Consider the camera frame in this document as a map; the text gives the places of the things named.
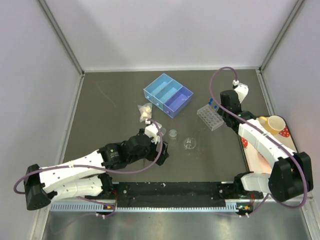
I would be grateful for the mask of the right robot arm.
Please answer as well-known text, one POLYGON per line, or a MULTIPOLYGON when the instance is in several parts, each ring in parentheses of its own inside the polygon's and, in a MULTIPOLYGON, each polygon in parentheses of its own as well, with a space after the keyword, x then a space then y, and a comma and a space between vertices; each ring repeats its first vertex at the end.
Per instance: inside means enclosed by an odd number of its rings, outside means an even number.
POLYGON ((271 135, 249 111, 243 111, 238 93, 220 93, 218 114, 238 136, 247 140, 269 163, 271 173, 246 172, 234 179, 233 192, 245 198, 251 191, 271 194, 278 202, 285 202, 314 188, 310 156, 295 152, 271 135))

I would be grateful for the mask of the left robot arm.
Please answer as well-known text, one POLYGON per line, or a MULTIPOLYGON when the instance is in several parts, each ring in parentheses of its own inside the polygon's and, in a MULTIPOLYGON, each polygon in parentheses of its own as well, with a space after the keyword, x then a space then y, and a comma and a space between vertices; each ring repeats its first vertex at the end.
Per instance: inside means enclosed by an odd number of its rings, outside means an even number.
POLYGON ((39 210, 68 198, 109 198, 114 191, 109 173, 124 174, 125 167, 139 160, 161 166, 168 156, 166 141, 142 131, 128 140, 109 143, 63 164, 50 167, 30 165, 23 180, 26 208, 39 210))

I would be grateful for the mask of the clear test tube rack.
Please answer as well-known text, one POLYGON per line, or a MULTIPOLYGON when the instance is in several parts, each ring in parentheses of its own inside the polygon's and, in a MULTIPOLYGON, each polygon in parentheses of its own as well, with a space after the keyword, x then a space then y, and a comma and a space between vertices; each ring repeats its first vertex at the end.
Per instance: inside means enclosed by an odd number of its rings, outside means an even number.
POLYGON ((197 115, 211 131, 216 130, 224 124, 223 118, 212 105, 207 104, 201 107, 197 110, 197 115))

